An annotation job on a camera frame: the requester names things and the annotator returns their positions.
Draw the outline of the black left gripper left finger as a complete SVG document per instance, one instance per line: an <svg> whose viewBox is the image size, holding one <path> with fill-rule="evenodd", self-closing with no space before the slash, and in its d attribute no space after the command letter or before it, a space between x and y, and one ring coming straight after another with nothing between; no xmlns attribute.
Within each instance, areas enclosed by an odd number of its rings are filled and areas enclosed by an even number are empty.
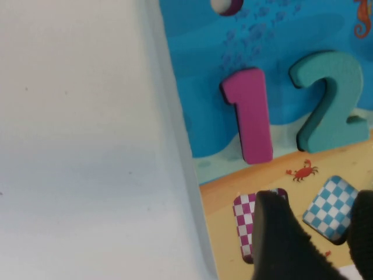
<svg viewBox="0 0 373 280"><path fill-rule="evenodd" d="M272 191L256 194L252 234L253 279L343 279Z"/></svg>

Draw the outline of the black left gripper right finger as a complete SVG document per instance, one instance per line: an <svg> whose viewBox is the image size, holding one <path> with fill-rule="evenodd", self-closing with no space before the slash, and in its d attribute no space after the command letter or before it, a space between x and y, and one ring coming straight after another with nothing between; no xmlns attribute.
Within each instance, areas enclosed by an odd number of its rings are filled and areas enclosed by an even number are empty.
<svg viewBox="0 0 373 280"><path fill-rule="evenodd" d="M360 191L354 200L348 245L359 274L372 279L372 190Z"/></svg>

